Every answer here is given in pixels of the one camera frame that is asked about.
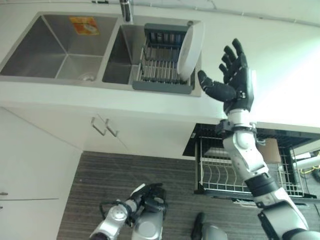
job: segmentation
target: white plate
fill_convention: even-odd
[[[177,73],[184,81],[188,80],[195,69],[205,38],[205,24],[196,23],[189,27],[181,46]]]

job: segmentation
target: orange sticker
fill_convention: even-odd
[[[92,16],[70,16],[71,23],[79,35],[99,35],[97,23]]]

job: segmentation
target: gray wood floor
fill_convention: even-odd
[[[267,239],[256,208],[245,208],[230,200],[193,194],[193,161],[147,156],[84,152],[72,184],[60,225],[58,240],[87,240],[100,223],[101,201],[125,200],[142,183],[163,183],[169,209],[163,223],[164,240],[189,240],[198,212],[223,229],[232,239]],[[320,230],[314,206],[300,209],[310,229]],[[119,240],[129,240],[124,227]]]

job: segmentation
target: metal dish rack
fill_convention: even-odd
[[[139,74],[136,80],[187,85],[188,81],[183,81],[177,72],[179,53],[180,47],[160,48],[150,46],[146,42],[141,50]]]
[[[194,89],[195,71],[182,80],[177,71],[186,26],[146,24],[146,40],[132,87],[136,90],[190,94]]]
[[[218,137],[200,137],[200,176],[198,183],[204,190],[251,194],[245,182],[235,171],[227,152],[221,147]],[[282,164],[268,164],[269,173],[277,179],[291,197],[304,197],[296,160],[291,164],[290,149],[279,147]]]

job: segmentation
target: sink drain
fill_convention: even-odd
[[[96,75],[93,72],[87,72],[80,75],[78,79],[81,81],[93,82],[94,80],[96,80]]]

